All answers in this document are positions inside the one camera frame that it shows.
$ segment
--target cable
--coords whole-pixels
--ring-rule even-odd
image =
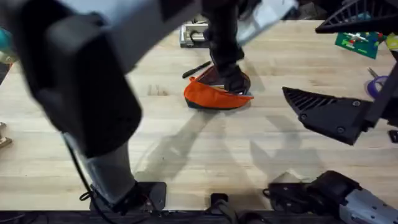
[[[25,216],[25,214],[20,214],[20,215],[17,215],[17,216],[15,216],[15,217],[12,217],[12,218],[8,218],[8,219],[5,219],[5,220],[0,220],[0,223],[5,223],[5,222],[9,222],[9,221],[14,221],[14,220],[20,219],[20,218],[22,218],[22,217],[24,217],[24,216]]]
[[[80,165],[79,165],[79,163],[78,163],[78,161],[77,161],[76,155],[75,155],[75,153],[73,152],[72,147],[69,145],[69,143],[68,143],[68,141],[65,139],[65,137],[64,137],[64,140],[65,140],[65,144],[67,145],[67,148],[68,148],[68,150],[69,150],[69,153],[70,153],[70,155],[71,155],[71,157],[72,157],[73,164],[75,165],[76,170],[77,170],[77,172],[78,172],[78,174],[79,174],[79,177],[80,177],[81,181],[83,182],[83,185],[85,186],[85,189],[87,190],[87,192],[84,193],[83,195],[81,195],[81,196],[79,197],[79,199],[85,198],[85,200],[86,200],[86,199],[88,199],[88,197],[89,197],[89,198],[91,199],[91,202],[92,202],[92,204],[93,204],[93,206],[94,206],[96,212],[98,213],[98,215],[99,215],[104,221],[108,222],[109,224],[117,224],[116,222],[114,222],[114,221],[112,221],[110,218],[108,218],[108,217],[105,215],[105,213],[104,213],[103,211],[101,211],[101,209],[99,208],[98,204],[96,203],[96,200],[94,199],[93,191],[91,191],[90,186],[88,185],[88,182],[87,182],[87,180],[86,180],[86,177],[84,176],[83,171],[81,170],[81,167],[80,167]],[[140,220],[138,220],[138,221],[136,221],[136,222],[133,222],[132,224],[139,224],[139,223],[142,223],[143,221],[146,221],[147,219],[148,219],[148,218],[145,217],[145,218],[142,218],[142,219],[140,219]]]
[[[50,218],[49,216],[45,213],[45,212],[39,212],[33,219],[31,219],[29,222],[25,223],[25,224],[32,224],[33,222],[35,222],[37,220],[37,218],[39,218],[41,215],[44,215],[47,221],[47,224],[50,223]]]

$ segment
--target black mount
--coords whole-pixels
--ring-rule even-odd
[[[311,183],[270,183],[264,195],[277,212],[333,215],[340,219],[340,205],[353,190],[362,187],[352,179],[328,170]]]
[[[318,33],[396,32],[398,6],[379,0],[355,0],[315,29]],[[310,93],[283,87],[288,104],[312,131],[353,145],[362,131],[374,128],[379,118],[398,127],[398,68],[391,71],[374,102]]]
[[[390,34],[396,31],[398,5],[383,0],[348,1],[326,19],[315,31],[319,34],[334,32],[372,32]]]
[[[125,215],[127,212],[160,211],[166,204],[166,183],[165,182],[137,182],[136,187],[126,194],[125,198],[117,204],[108,203],[91,186],[94,193],[94,200],[99,209],[104,212],[112,211]],[[90,210],[96,211],[93,202],[90,202]]]

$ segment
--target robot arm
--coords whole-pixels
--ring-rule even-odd
[[[138,183],[131,174],[127,142],[142,111],[124,74],[164,36],[203,12],[213,24],[209,31],[213,62],[221,76],[232,80],[229,90],[241,88],[236,65],[243,57],[236,43],[238,4],[235,0],[3,2],[30,92],[68,147],[78,152],[100,199],[97,203],[121,213],[140,208],[147,200],[153,209],[164,207],[165,183]]]

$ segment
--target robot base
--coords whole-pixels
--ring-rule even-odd
[[[145,203],[138,207],[131,207],[128,210],[162,210],[166,204],[166,183],[165,182],[139,182],[142,194],[148,196]],[[94,200],[99,209],[103,212],[113,212],[112,209],[104,203],[99,195],[94,194]],[[95,211],[93,202],[90,202],[90,210]]]

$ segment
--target small object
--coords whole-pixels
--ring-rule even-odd
[[[377,77],[373,80],[371,80],[367,85],[366,85],[366,90],[368,92],[368,95],[376,98],[379,95],[379,90],[377,89],[377,85],[383,86],[383,84],[386,82],[388,76],[383,75],[381,77]]]
[[[337,128],[337,133],[341,134],[344,133],[346,130],[343,127],[338,127]]]
[[[358,101],[358,100],[355,100],[355,101],[353,102],[353,106],[361,106],[361,102]]]
[[[398,35],[391,33],[386,39],[387,47],[390,50],[398,49]]]
[[[6,124],[0,122],[0,131],[6,127]],[[2,137],[1,136],[1,132],[0,132],[0,149],[3,147],[8,146],[9,144],[11,144],[12,140],[6,137]]]
[[[373,78],[379,77],[379,75],[370,67],[368,68],[368,72],[373,76]]]
[[[398,143],[398,131],[390,130],[388,131],[392,143]]]
[[[363,50],[363,49],[358,49],[358,51],[359,51],[359,52],[362,52],[362,53],[364,53],[364,54],[367,54],[367,53],[368,53],[367,51],[365,51],[365,50]]]
[[[228,202],[229,197],[227,194],[224,193],[212,193],[210,195],[210,213],[214,215],[221,215],[222,212],[216,207],[219,201]]]
[[[189,76],[195,74],[197,71],[206,68],[206,67],[209,66],[210,64],[211,64],[211,61],[205,62],[205,63],[203,63],[203,64],[197,66],[196,68],[191,69],[191,70],[185,72],[184,74],[182,74],[182,78],[187,78],[187,77],[189,77]]]

